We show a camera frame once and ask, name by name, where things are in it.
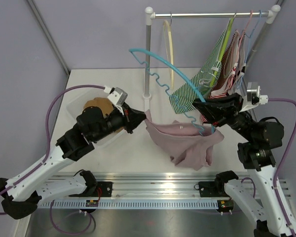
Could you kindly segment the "pink tank top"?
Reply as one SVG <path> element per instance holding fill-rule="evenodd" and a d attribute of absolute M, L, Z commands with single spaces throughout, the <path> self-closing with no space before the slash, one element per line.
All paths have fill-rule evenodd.
<path fill-rule="evenodd" d="M 171 124 L 157 124 L 152 121 L 149 110 L 146 114 L 146 130 L 152 141 L 170 157 L 178 167 L 192 168 L 196 171 L 213 163 L 214 145 L 224 139 L 224 135 L 210 127 L 199 129 L 192 123 L 173 121 Z"/>

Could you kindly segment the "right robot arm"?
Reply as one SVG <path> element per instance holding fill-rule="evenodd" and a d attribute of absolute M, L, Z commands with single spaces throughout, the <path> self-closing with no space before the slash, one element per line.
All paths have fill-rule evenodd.
<path fill-rule="evenodd" d="M 238 157 L 247 170 L 261 200 L 258 203 L 242 186 L 233 171 L 216 175 L 214 190 L 228 195 L 254 225 L 256 237 L 296 237 L 296 219 L 285 199 L 278 180 L 278 169 L 272 149 L 282 146 L 284 127 L 275 117 L 254 121 L 249 110 L 268 102 L 266 95 L 247 92 L 218 99 L 199 98 L 193 106 L 213 127 L 227 124 L 247 140 L 239 143 Z"/>

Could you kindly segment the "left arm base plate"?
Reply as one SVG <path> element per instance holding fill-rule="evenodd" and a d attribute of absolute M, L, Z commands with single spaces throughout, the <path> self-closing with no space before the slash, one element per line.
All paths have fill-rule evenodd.
<path fill-rule="evenodd" d="M 113 182 L 100 181 L 95 190 L 88 193 L 69 195 L 69 197 L 98 197 L 110 198 L 112 196 Z"/>

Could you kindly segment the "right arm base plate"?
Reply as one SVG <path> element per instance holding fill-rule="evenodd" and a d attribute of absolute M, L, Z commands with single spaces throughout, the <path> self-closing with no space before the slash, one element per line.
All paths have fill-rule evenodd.
<path fill-rule="evenodd" d="M 222 184 L 215 181 L 200 181 L 194 185 L 194 189 L 199 191 L 202 198 L 230 198 Z"/>

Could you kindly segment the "cream hanger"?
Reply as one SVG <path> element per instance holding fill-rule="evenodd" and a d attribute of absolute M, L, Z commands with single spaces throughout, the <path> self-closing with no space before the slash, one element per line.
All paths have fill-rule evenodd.
<path fill-rule="evenodd" d="M 172 29 L 171 29 L 171 23 L 168 20 L 163 21 L 163 35 L 164 35 L 164 42 L 166 47 L 167 61 L 170 64 L 174 64 Z M 171 68 L 169 68 L 169 74 L 170 74 L 170 88 L 171 90 L 173 90 L 175 75 L 174 75 L 174 71 Z"/>

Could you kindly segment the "brown tank top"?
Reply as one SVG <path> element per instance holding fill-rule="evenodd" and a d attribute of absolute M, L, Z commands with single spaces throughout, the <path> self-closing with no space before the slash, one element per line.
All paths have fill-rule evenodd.
<path fill-rule="evenodd" d="M 88 107 L 98 107 L 101 109 L 103 116 L 109 115 L 113 111 L 113 105 L 108 98 L 95 97 L 92 100 L 89 100 L 83 106 L 83 109 Z"/>

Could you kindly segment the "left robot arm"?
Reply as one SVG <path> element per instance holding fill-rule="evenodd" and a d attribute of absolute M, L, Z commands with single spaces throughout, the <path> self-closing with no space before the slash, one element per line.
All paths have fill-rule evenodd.
<path fill-rule="evenodd" d="M 2 214 L 22 219 L 46 202 L 66 197 L 90 197 L 98 182 L 91 171 L 82 170 L 65 180 L 47 184 L 59 170 L 77 162 L 94 150 L 94 144 L 123 128 L 132 133 L 146 114 L 126 103 L 103 115 L 98 107 L 88 107 L 76 118 L 76 124 L 56 142 L 52 151 L 14 178 L 0 178 Z"/>

